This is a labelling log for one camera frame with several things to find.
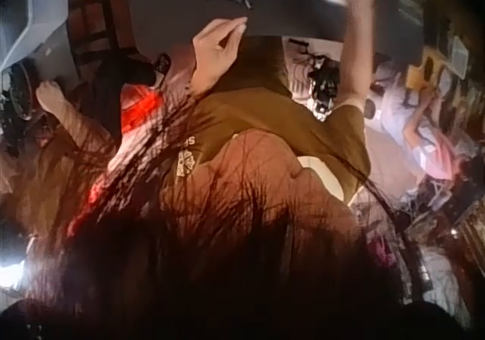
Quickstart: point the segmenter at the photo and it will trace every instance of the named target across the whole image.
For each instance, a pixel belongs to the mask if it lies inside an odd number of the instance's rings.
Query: table
[[[252,0],[254,8],[226,0],[129,0],[136,45],[155,58],[192,37],[216,17],[249,17],[248,35],[301,36],[343,41],[344,8],[322,0]],[[376,49],[396,61],[421,63],[422,27],[398,12],[398,0],[377,0]]]

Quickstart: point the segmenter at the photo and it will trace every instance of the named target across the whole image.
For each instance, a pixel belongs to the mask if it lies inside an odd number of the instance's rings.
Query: yellow object
[[[426,64],[428,58],[430,58],[433,62],[433,73],[431,74],[430,82],[427,82],[424,79],[424,65]],[[419,91],[427,87],[429,84],[436,85],[438,80],[438,73],[440,72],[442,66],[449,67],[449,63],[446,60],[446,57],[443,56],[443,54],[437,49],[431,48],[429,46],[424,46],[421,66],[416,67],[410,65],[408,67],[406,87],[412,90]]]

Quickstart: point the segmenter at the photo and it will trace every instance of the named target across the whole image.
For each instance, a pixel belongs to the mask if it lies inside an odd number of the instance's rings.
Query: raised arm
[[[340,59],[340,87],[336,104],[361,110],[372,81],[374,56],[374,0],[346,0],[347,26]]]
[[[36,94],[41,107],[59,120],[77,147],[87,152],[114,156],[115,146],[109,133],[100,124],[79,113],[66,100],[57,83],[42,82]]]

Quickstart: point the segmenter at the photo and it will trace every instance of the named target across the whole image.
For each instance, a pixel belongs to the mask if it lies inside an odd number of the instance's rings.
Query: dark hair
[[[366,119],[374,119],[376,115],[376,105],[372,101],[372,99],[365,99],[364,103],[364,118]]]

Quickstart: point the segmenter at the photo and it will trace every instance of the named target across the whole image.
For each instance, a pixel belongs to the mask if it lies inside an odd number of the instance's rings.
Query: bright light
[[[16,287],[23,277],[23,265],[25,261],[22,260],[18,264],[13,264],[8,267],[0,267],[0,287],[4,289],[12,289]]]

